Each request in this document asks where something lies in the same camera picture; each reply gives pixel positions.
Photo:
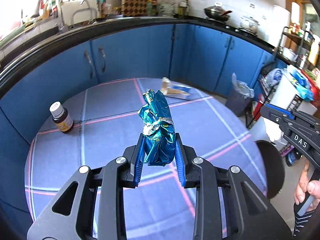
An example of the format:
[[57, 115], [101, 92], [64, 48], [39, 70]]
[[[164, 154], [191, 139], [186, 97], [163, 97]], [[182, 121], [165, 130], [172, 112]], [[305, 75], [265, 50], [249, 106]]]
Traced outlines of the person's right hand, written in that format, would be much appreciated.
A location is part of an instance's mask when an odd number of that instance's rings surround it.
[[310, 162], [308, 160], [305, 160], [304, 168], [300, 174], [300, 178], [294, 193], [294, 200], [296, 205], [304, 202], [307, 192], [310, 194], [310, 196], [314, 197], [313, 202], [306, 210], [307, 212], [315, 210], [319, 204], [319, 180], [310, 180], [308, 178], [309, 169]]

